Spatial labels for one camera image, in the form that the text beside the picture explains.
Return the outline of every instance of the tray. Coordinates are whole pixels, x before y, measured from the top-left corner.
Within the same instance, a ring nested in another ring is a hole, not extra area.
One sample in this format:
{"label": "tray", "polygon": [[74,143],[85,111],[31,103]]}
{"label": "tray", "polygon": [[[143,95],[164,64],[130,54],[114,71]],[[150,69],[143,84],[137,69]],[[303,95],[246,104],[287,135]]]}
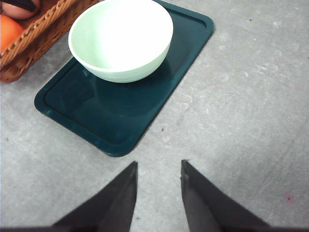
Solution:
{"label": "tray", "polygon": [[170,13],[174,33],[154,73],[137,82],[112,83],[72,58],[34,101],[40,112],[113,157],[136,146],[213,32],[209,17],[157,2]]}

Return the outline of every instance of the bowl rim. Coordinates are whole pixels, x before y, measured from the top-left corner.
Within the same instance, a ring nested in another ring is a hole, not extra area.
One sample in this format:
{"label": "bowl rim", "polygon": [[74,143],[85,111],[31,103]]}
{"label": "bowl rim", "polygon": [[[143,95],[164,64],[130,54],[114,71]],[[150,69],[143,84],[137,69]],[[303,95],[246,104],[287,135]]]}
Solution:
{"label": "bowl rim", "polygon": [[89,64],[88,62],[85,62],[83,61],[77,54],[76,52],[74,51],[73,49],[73,46],[72,46],[72,34],[73,34],[73,31],[74,31],[74,28],[76,27],[76,25],[78,24],[78,22],[84,17],[85,14],[87,14],[88,12],[94,10],[95,8],[97,7],[100,7],[101,5],[104,5],[104,4],[108,4],[110,1],[115,1],[115,0],[105,0],[105,1],[101,1],[101,2],[98,2],[97,4],[89,7],[87,10],[85,10],[83,13],[81,13],[77,19],[74,21],[74,23],[72,24],[71,26],[71,29],[69,31],[69,36],[68,36],[68,44],[69,44],[69,49],[72,53],[72,55],[74,56],[74,58],[80,62],[83,66],[87,67],[87,68],[90,68],[94,71],[98,71],[98,72],[106,72],[106,73],[123,73],[123,72],[127,72],[127,71],[132,71],[132,70],[136,70],[138,68],[141,68],[141,67],[144,67],[148,64],[150,64],[151,62],[153,62],[153,60],[155,60],[157,57],[159,57],[160,55],[162,55],[162,53],[166,50],[166,48],[170,45],[170,42],[171,42],[171,39],[172,39],[172,36],[173,36],[173,33],[174,33],[174,25],[173,25],[173,20],[169,14],[169,12],[162,6],[160,5],[159,3],[157,3],[156,1],[154,0],[147,0],[147,1],[151,1],[153,2],[154,4],[157,4],[159,5],[164,11],[166,11],[166,13],[169,15],[169,20],[171,22],[171,32],[170,32],[170,35],[169,35],[169,40],[168,40],[168,43],[167,45],[164,47],[164,49],[162,49],[162,51],[160,51],[160,53],[154,57],[151,61],[147,61],[141,65],[138,65],[137,67],[134,67],[134,68],[130,68],[130,69],[107,69],[107,68],[101,68],[101,67],[97,67],[97,66],[94,66],[94,65],[91,65]]}

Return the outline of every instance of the white bowl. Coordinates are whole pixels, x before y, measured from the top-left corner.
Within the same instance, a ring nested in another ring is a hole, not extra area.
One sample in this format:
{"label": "white bowl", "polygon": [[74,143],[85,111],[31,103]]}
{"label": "white bowl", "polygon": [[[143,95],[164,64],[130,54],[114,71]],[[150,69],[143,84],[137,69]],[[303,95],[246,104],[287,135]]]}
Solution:
{"label": "white bowl", "polygon": [[133,82],[155,71],[169,50],[173,22],[152,0],[105,0],[83,12],[69,32],[73,56],[111,82]]}

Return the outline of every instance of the floor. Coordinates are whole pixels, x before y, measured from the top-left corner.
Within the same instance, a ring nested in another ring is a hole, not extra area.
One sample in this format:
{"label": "floor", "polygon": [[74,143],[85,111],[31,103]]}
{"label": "floor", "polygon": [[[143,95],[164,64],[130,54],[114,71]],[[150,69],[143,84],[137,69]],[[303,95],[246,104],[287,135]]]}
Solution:
{"label": "floor", "polygon": [[188,232],[181,159],[273,226],[309,227],[309,1],[168,0],[215,32],[138,146],[111,158],[39,113],[67,35],[1,84],[1,226],[51,225],[132,161],[132,232]]}

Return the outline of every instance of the orange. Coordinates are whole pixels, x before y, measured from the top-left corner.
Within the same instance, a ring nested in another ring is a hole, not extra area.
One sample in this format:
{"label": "orange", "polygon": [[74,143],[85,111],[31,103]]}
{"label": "orange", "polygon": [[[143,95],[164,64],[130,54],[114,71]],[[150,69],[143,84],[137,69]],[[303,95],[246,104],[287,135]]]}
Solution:
{"label": "orange", "polygon": [[1,51],[15,41],[24,29],[14,20],[5,15],[0,15],[0,43]]}

